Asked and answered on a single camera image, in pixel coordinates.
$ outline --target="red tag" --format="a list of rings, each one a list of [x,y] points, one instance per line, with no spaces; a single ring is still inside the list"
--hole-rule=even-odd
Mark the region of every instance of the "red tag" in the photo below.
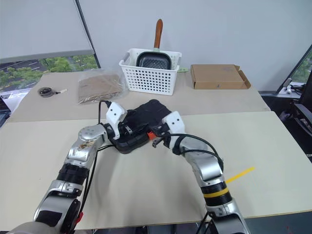
[[[78,214],[77,219],[76,219],[76,224],[78,224],[78,223],[81,221],[82,217],[83,217],[83,212],[80,212],[80,213]]]
[[[156,135],[153,132],[148,132],[147,135],[150,140],[153,140],[154,138],[156,138]]]

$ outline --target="cardboard box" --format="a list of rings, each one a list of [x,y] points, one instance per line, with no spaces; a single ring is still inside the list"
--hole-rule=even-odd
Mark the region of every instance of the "cardboard box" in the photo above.
[[[250,82],[239,66],[232,64],[191,65],[194,89],[249,89]]]

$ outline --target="wooden handle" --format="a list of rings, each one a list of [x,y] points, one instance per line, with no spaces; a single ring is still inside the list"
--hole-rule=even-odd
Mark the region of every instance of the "wooden handle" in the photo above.
[[[162,32],[162,20],[159,19],[157,21],[157,24],[156,24],[154,48],[158,48],[159,49],[161,32]]]

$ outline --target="tree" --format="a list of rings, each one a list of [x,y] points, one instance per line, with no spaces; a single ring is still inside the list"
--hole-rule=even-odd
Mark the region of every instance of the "tree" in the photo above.
[[[15,89],[27,88],[27,85],[37,83],[43,74],[42,71],[32,71],[30,67],[9,67],[7,71],[0,71],[0,89],[7,86],[15,86]]]
[[[292,80],[294,82],[306,83],[310,75],[311,67],[312,67],[312,51],[310,51],[306,59],[303,60],[298,69],[292,75]]]
[[[50,72],[71,72],[72,68],[65,57],[44,58],[39,62]]]
[[[85,71],[98,68],[93,55],[72,56],[76,71]]]

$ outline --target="table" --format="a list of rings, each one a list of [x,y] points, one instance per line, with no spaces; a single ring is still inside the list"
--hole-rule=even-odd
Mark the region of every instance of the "table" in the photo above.
[[[187,133],[208,140],[224,158],[225,178],[244,217],[312,209],[312,164],[274,112],[182,117]],[[0,229],[31,221],[80,128],[95,119],[9,122],[0,129]],[[99,154],[78,229],[191,222],[204,199],[190,165],[159,145],[122,155]]]
[[[94,119],[98,105],[79,105],[78,81],[82,72],[48,73],[22,100],[18,109],[8,119],[9,122]],[[42,98],[37,94],[40,87],[67,92]],[[177,110],[181,115],[200,115],[232,112],[269,111],[258,91],[251,87],[246,90],[194,90],[189,72],[178,73],[172,96],[130,92],[116,101],[125,109],[134,109],[151,99],[158,99],[169,110]]]

